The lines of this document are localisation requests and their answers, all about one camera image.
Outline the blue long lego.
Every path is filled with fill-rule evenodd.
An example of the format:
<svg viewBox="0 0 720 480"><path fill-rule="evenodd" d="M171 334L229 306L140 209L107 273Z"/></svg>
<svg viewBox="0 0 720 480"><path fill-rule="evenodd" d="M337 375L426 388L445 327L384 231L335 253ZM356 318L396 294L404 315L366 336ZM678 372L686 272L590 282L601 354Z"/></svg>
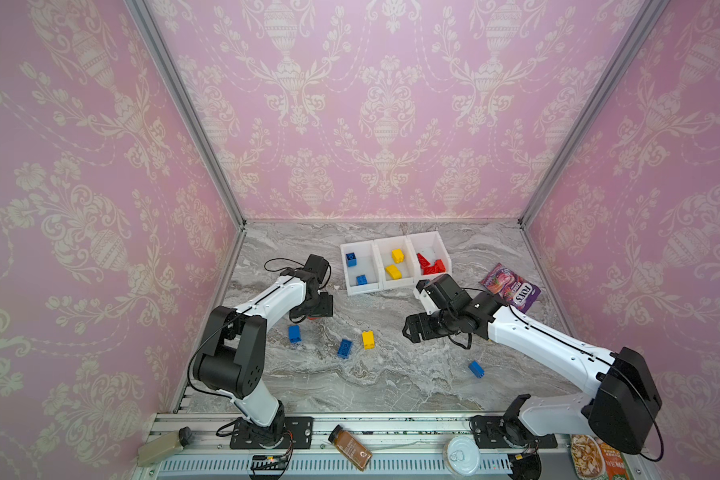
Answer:
<svg viewBox="0 0 720 480"><path fill-rule="evenodd" d="M348 359L351 354L352 346L352 341L348 339L342 339L337 350L337 356L343 360Z"/></svg>

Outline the blue lego front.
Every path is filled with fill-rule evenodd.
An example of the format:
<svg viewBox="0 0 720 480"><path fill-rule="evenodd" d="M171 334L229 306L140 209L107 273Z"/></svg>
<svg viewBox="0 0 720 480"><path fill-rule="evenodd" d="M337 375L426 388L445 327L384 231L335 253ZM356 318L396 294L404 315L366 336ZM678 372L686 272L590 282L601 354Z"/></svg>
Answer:
<svg viewBox="0 0 720 480"><path fill-rule="evenodd" d="M484 369L481 367L481 365L477 361L472 361L469 364L468 368L473 373L473 375L477 378L483 378L485 375Z"/></svg>

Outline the red long lego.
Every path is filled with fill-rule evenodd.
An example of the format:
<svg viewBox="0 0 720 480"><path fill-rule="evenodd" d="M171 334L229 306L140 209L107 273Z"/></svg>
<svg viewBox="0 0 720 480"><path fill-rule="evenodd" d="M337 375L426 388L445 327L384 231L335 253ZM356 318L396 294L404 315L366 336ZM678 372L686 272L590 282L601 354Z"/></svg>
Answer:
<svg viewBox="0 0 720 480"><path fill-rule="evenodd" d="M416 256L421 269L426 269L431 266L430 261L424 255L417 253Z"/></svg>

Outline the yellow long lego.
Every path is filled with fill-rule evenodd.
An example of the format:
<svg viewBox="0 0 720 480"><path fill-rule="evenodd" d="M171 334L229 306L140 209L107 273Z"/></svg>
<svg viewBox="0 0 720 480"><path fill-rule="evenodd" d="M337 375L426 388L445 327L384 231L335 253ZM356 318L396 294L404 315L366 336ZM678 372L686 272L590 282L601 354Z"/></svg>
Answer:
<svg viewBox="0 0 720 480"><path fill-rule="evenodd" d="M402 278L402 273L396 265L386 266L385 271L392 280L400 280Z"/></svg>

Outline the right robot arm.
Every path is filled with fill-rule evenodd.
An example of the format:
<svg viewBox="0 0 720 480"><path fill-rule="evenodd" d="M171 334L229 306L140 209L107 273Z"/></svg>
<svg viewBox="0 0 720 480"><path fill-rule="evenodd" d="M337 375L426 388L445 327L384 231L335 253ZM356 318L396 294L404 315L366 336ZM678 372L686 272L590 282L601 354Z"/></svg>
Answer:
<svg viewBox="0 0 720 480"><path fill-rule="evenodd" d="M525 447L547 435L593 435L638 455L658 430L662 400L639 352L628 347L613 352L577 340L488 293L459 295L455 302L419 297L424 312L408 316L402 329L410 342L476 335L524 354L577 388L557 397L517 396L499 426L509 443Z"/></svg>

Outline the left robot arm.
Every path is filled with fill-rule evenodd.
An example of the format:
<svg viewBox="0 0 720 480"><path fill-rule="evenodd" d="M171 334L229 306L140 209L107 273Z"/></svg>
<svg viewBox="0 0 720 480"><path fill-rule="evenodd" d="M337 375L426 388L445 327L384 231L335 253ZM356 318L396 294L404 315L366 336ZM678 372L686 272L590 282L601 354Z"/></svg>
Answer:
<svg viewBox="0 0 720 480"><path fill-rule="evenodd" d="M303 264L279 270L276 281L235 307L217 306L209 314L200 344L187 365L187 385L198 393L223 397L240 416L216 435L230 448L307 449L310 417L288 417L262 376L267 334L283 317L293 322L333 315L333 296L325 290L332 273L325 258L311 254Z"/></svg>

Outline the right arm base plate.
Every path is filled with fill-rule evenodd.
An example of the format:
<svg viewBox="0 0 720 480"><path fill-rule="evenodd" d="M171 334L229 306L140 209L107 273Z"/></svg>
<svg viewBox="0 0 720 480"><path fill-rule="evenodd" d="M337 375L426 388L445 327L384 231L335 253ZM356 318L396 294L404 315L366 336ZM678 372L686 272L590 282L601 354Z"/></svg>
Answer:
<svg viewBox="0 0 720 480"><path fill-rule="evenodd" d="M469 419L470 432L480 449L555 449L554 435L534 436L518 420L504 421L502 416L475 415Z"/></svg>

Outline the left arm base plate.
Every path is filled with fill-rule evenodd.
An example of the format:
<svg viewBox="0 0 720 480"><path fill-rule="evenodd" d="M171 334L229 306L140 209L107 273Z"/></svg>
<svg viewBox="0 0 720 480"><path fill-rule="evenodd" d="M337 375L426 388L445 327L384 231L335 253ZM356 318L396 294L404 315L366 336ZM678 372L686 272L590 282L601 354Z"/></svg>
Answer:
<svg viewBox="0 0 720 480"><path fill-rule="evenodd" d="M296 416L262 427L239 418L232 424L229 447L231 450L309 449L313 423L313 417Z"/></svg>

